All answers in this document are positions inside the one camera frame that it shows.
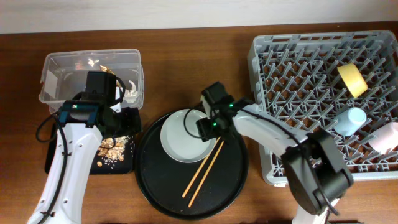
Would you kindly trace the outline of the white tissue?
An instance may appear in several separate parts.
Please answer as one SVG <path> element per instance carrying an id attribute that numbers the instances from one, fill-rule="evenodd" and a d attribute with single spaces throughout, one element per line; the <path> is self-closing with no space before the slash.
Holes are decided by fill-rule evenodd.
<path id="1" fill-rule="evenodd" d="M 138 91 L 136 89 L 136 85 L 132 80 L 129 80 L 129 83 L 131 84 L 131 89 L 125 90 L 125 94 L 124 94 L 124 99 L 128 102 L 128 103 L 134 103 L 138 97 Z"/>

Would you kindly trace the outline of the grey round plate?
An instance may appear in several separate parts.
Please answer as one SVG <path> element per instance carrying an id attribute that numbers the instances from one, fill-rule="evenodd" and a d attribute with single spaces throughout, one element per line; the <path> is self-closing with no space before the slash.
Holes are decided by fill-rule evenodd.
<path id="1" fill-rule="evenodd" d="M 188 109 L 172 113 L 163 123 L 160 141 L 164 151 L 174 160 L 183 163 L 193 163 L 204 159 L 213 148 L 216 138 L 203 142 L 189 135 L 188 131 L 199 136 L 196 122 L 206 118 L 206 114 L 199 110 L 191 110 L 184 119 Z"/>

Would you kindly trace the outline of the food scraps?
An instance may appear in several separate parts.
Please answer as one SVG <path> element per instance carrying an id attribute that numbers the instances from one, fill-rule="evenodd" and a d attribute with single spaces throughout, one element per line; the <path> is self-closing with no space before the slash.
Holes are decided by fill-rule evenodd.
<path id="1" fill-rule="evenodd" d="M 108 166 L 113 169 L 124 162 L 127 158 L 126 146 L 129 145 L 129 140 L 129 136 L 104 139 L 98 148 L 99 162 L 97 162 L 97 165 L 99 167 Z"/>

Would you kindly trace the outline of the wooden chopstick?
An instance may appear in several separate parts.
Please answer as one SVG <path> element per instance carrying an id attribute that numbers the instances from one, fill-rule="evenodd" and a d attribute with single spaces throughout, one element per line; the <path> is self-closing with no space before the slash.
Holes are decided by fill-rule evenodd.
<path id="1" fill-rule="evenodd" d="M 195 199 L 196 199 L 196 197 L 197 197 L 199 191 L 201 190 L 202 185 L 204 184 L 206 178 L 208 177 L 208 174 L 210 173 L 211 168 L 213 167 L 213 165 L 214 165 L 214 163 L 215 163 L 215 161 L 216 161 L 216 159 L 217 159 L 217 157 L 218 157 L 218 155 L 219 155 L 221 149 L 223 148 L 223 145 L 224 145 L 224 141 L 221 142 L 221 144 L 220 144 L 219 148 L 217 149 L 217 151 L 216 151 L 214 157 L 212 158 L 212 160 L 211 160 L 211 162 L 210 162 L 210 164 L 209 164 L 209 166 L 208 166 L 206 172 L 204 173 L 204 175 L 203 175 L 203 177 L 202 177 L 200 183 L 198 184 L 198 187 L 197 187 L 197 189 L 195 190 L 195 193 L 193 194 L 193 196 L 192 196 L 192 198 L 191 198 L 191 200 L 190 200 L 190 202 L 189 202 L 189 204 L 188 204 L 188 208 L 191 208 L 191 207 L 192 207 L 192 205 L 193 205 L 193 203 L 194 203 L 194 201 L 195 201 Z"/>
<path id="2" fill-rule="evenodd" d="M 187 185 L 186 189 L 184 190 L 182 197 L 185 198 L 186 194 L 188 193 L 188 191 L 190 190 L 191 186 L 193 185 L 193 183 L 195 182 L 196 178 L 198 177 L 199 173 L 201 172 L 203 166 L 206 164 L 210 154 L 212 153 L 213 149 L 215 148 L 215 146 L 217 145 L 218 141 L 220 140 L 220 137 L 217 138 L 213 148 L 211 149 L 210 153 L 204 158 L 204 160 L 202 160 L 199 168 L 197 169 L 197 171 L 195 172 L 195 174 L 193 175 L 193 177 L 191 178 L 189 184 Z"/>

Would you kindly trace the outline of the blue cup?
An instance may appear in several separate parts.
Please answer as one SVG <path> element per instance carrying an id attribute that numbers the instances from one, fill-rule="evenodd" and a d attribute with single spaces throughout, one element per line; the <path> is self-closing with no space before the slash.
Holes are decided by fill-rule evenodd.
<path id="1" fill-rule="evenodd" d="M 335 117 L 337 124 L 333 129 L 342 136 L 353 135 L 366 121 L 366 113 L 357 107 L 352 107 Z"/>

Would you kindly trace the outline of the yellow bowl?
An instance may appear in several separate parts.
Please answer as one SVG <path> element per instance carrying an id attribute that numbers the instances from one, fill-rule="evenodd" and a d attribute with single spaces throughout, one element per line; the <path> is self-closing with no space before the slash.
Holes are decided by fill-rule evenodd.
<path id="1" fill-rule="evenodd" d="M 342 65 L 337 70 L 354 98 L 358 98 L 368 89 L 365 79 L 355 64 Z"/>

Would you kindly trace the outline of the pink cup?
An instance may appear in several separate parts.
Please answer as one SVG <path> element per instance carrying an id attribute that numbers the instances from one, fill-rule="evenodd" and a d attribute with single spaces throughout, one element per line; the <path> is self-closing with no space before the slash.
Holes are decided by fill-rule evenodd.
<path id="1" fill-rule="evenodd" d="M 371 133 L 369 145 L 377 152 L 386 154 L 397 147 L 397 122 L 390 122 Z"/>

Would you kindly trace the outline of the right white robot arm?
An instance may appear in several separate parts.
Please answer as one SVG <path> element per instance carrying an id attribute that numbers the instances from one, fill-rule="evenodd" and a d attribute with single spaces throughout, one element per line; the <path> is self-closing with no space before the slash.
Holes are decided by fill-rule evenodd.
<path id="1" fill-rule="evenodd" d="M 290 191 L 298 203 L 293 223 L 327 223 L 335 205 L 354 184 L 332 136 L 308 133 L 275 119 L 245 99 L 200 98 L 207 119 L 197 122 L 202 140 L 227 132 L 249 137 L 281 161 Z"/>

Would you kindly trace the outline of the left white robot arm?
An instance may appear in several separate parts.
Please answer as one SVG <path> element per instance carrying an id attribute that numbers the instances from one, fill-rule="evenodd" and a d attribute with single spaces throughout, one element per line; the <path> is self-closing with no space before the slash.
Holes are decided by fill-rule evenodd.
<path id="1" fill-rule="evenodd" d="M 132 171 L 134 135 L 141 131 L 137 108 L 115 112 L 99 101 L 68 100 L 53 114 L 57 131 L 55 153 L 40 200 L 29 223 L 81 223 L 83 197 L 90 173 Z M 102 141 L 127 136 L 124 160 L 99 168 Z"/>

